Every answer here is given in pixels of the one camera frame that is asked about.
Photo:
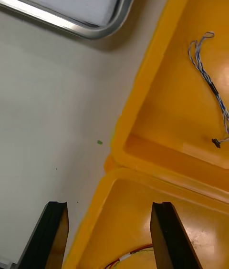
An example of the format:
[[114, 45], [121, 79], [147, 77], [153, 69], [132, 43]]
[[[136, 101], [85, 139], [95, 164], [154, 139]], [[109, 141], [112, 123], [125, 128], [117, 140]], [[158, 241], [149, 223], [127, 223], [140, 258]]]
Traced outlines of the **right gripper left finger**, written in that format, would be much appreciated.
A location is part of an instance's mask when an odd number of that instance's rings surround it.
[[69, 233], [67, 203], [48, 202], [18, 262], [19, 269], [61, 269]]

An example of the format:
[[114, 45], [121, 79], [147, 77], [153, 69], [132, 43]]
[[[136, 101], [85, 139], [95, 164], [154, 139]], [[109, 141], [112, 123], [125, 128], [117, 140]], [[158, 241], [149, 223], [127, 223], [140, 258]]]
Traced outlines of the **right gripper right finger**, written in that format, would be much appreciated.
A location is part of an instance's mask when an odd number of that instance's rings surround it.
[[150, 233], [158, 269], [202, 268], [172, 203], [152, 204]]

